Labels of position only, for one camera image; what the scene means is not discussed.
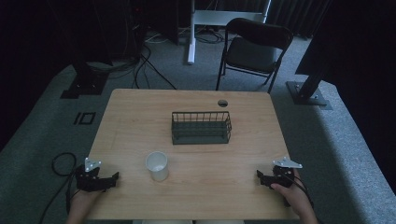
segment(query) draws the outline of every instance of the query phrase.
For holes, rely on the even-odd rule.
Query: stand base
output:
[[[81,85],[77,76],[70,85],[69,90],[64,91],[61,99],[77,99],[80,95],[100,95],[106,85],[109,74],[96,75],[95,79],[88,85]]]
[[[303,82],[288,81],[286,85],[289,88],[291,98],[296,105],[318,105],[322,110],[332,110],[332,106],[328,100],[325,100],[319,89],[316,89],[314,94],[308,99],[299,96],[300,88]]]

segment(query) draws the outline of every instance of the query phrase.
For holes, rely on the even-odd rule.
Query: black curtain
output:
[[[324,75],[336,86],[393,191],[395,12],[396,3],[390,0],[332,0],[296,71]]]

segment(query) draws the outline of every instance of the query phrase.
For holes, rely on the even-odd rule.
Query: gray carpet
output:
[[[221,44],[197,42],[194,65],[187,65],[188,41],[179,46],[161,39],[147,43],[149,61],[179,90],[209,90],[216,86]],[[285,141],[309,187],[318,217],[324,223],[395,223],[396,198],[378,169],[359,129],[350,117],[336,88],[321,82],[319,90],[332,110],[315,105],[295,105],[286,81],[305,81],[294,75],[309,40],[295,37],[285,55],[271,92]],[[51,170],[52,159],[73,152],[78,164],[88,156],[108,98],[114,89],[131,88],[133,70],[110,74],[103,94],[78,99],[60,99],[75,71],[66,67],[36,103],[29,117],[0,153],[0,223],[37,223],[52,196],[64,182]],[[137,77],[141,89],[172,89],[149,66]],[[266,91],[261,79],[229,72],[221,91]],[[78,113],[96,113],[91,125],[75,124]],[[57,163],[69,172],[71,160]],[[44,223],[63,223],[66,218],[64,192],[55,198]],[[132,223],[132,221],[88,221],[88,223]],[[295,221],[247,221],[246,223],[296,223]]]

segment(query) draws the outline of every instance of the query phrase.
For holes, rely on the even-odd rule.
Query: wooden table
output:
[[[218,106],[226,100],[227,107]],[[174,111],[230,112],[229,144],[173,145]],[[147,155],[168,156],[169,176],[150,178]],[[89,219],[289,219],[282,197],[259,185],[288,156],[266,92],[114,90],[92,145],[100,176],[120,172]]]

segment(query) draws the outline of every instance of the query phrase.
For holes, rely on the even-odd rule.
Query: chair backrest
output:
[[[227,32],[244,37],[246,40],[277,49],[287,49],[293,39],[292,32],[282,26],[235,18],[227,23]]]

